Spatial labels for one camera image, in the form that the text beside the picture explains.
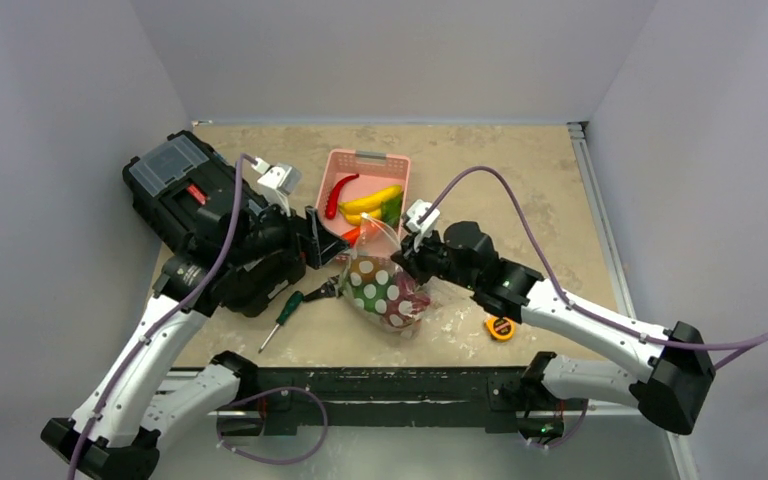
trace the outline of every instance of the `yellow banana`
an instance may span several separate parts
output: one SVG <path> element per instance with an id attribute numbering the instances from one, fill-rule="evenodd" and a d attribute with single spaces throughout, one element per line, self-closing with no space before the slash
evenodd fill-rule
<path id="1" fill-rule="evenodd" d="M 373 210 L 371 212 L 367 212 L 366 214 L 369 215 L 370 217 L 376 219 L 376 220 L 381 220 L 381 209 L 380 208 L 376 209 L 376 210 Z M 360 225 L 360 222 L 363 220 L 363 216 L 362 215 L 352 215 L 350 213 L 343 213 L 343 216 L 346 218 L 347 222 L 349 222 L 350 224 L 352 224 L 354 226 Z"/>
<path id="2" fill-rule="evenodd" d="M 384 190 L 375 192 L 367 197 L 341 203 L 340 211 L 343 212 L 343 215 L 360 215 L 363 212 L 370 212 L 377 208 L 381 208 L 383 202 L 401 194 L 402 187 L 400 185 L 393 185 L 392 187 L 387 187 Z"/>

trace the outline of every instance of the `plastic bag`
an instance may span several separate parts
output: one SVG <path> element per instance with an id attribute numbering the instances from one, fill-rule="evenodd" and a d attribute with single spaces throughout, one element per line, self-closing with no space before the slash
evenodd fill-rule
<path id="1" fill-rule="evenodd" d="M 390 260 L 401 245 L 389 225 L 364 215 L 360 229 L 340 275 L 343 296 L 385 331 L 412 338 L 422 325 L 431 298 L 402 267 Z"/>

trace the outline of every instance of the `yellow tape measure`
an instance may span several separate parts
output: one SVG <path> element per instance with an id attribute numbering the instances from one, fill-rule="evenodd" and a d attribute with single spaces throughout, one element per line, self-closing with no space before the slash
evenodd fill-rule
<path id="1" fill-rule="evenodd" d="M 490 335 L 500 342 L 510 340 L 516 331 L 514 322 L 507 318 L 490 317 L 484 322 L 484 326 L 487 327 L 487 331 L 490 332 Z"/>

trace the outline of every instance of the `wooden board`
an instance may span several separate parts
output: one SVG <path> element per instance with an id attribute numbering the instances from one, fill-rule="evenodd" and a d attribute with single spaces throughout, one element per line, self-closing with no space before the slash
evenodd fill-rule
<path id="1" fill-rule="evenodd" d="M 413 160 L 408 205 L 433 200 L 459 172 L 488 165 L 510 182 L 562 284 L 608 308 L 615 308 L 608 271 L 590 215 L 578 165 L 563 126 L 199 126 L 195 133 L 229 161 L 240 152 L 301 170 L 291 197 L 298 211 L 315 202 L 328 152 L 333 148 L 403 154 Z M 255 173 L 246 169 L 248 179 Z M 459 220 L 475 220 L 509 259 L 543 271 L 513 207 L 498 182 L 477 173 L 464 179 L 442 203 L 441 231 Z M 164 247 L 156 272 L 169 256 Z M 597 358 L 550 332 L 520 326 L 506 343 L 490 339 L 486 314 L 468 292 L 442 282 L 431 285 L 438 307 L 418 335 L 404 339 L 358 316 L 344 299 L 302 305 L 262 354 L 257 348 L 274 325 L 287 296 L 308 292 L 329 275 L 330 265 L 308 274 L 278 295 L 258 318 L 220 309 L 184 348 L 177 366 L 203 366 L 223 350 L 234 350 L 263 366 L 445 366 L 524 365 L 537 351 Z"/>

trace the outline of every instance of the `pink basket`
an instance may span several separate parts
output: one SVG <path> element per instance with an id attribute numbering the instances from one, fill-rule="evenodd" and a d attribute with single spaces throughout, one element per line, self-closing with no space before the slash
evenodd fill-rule
<path id="1" fill-rule="evenodd" d="M 371 195 L 393 185 L 401 185 L 405 195 L 402 199 L 402 213 L 407 206 L 408 177 L 410 176 L 410 158 L 404 155 L 391 155 L 389 153 L 362 152 L 356 150 L 335 149 L 328 155 L 328 164 L 325 167 L 325 175 L 322 176 L 322 185 L 319 187 L 319 196 L 316 200 L 316 209 L 319 211 L 322 223 L 326 228 L 337 235 L 342 235 L 355 228 L 349 224 L 338 212 L 331 220 L 325 218 L 325 207 L 328 204 L 328 196 L 334 184 L 342 178 L 355 173 L 360 178 L 347 183 L 340 192 L 340 201 L 346 202 L 355 198 Z M 401 223 L 398 229 L 399 238 L 403 231 Z"/>

